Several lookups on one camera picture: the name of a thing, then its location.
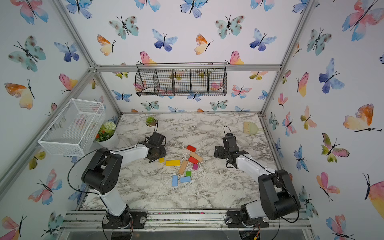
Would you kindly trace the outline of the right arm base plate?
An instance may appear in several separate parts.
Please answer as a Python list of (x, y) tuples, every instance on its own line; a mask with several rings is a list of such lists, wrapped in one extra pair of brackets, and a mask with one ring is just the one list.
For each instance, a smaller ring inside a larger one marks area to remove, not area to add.
[(264, 221), (264, 218), (252, 219), (243, 210), (227, 211), (225, 224), (229, 228), (268, 228), (269, 223)]

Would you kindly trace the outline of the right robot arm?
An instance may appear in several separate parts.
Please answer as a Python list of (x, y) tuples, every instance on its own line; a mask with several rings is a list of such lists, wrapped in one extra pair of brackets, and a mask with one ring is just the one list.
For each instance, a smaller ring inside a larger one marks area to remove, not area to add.
[(236, 136), (231, 133), (223, 138), (223, 146), (215, 146), (214, 157), (226, 161), (227, 168), (242, 170), (258, 182), (260, 199), (241, 206), (240, 219), (250, 226), (257, 220), (276, 220), (301, 209), (292, 180), (285, 170), (273, 170), (241, 151)]

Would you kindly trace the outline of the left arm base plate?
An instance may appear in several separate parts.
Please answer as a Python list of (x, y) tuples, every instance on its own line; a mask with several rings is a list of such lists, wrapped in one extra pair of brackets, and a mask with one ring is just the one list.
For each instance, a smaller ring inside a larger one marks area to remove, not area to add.
[(107, 213), (103, 220), (102, 227), (104, 229), (120, 230), (120, 229), (144, 229), (147, 221), (147, 212), (125, 211), (119, 217)]

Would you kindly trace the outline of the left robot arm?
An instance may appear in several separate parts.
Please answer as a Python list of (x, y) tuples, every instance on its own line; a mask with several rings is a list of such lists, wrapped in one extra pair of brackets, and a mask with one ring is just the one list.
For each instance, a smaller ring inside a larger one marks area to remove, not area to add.
[(148, 159), (154, 162), (167, 155), (167, 138), (157, 132), (143, 142), (123, 150), (96, 150), (82, 175), (82, 182), (93, 190), (107, 208), (107, 219), (114, 228), (124, 229), (133, 226), (129, 206), (123, 201), (117, 183), (122, 165)]

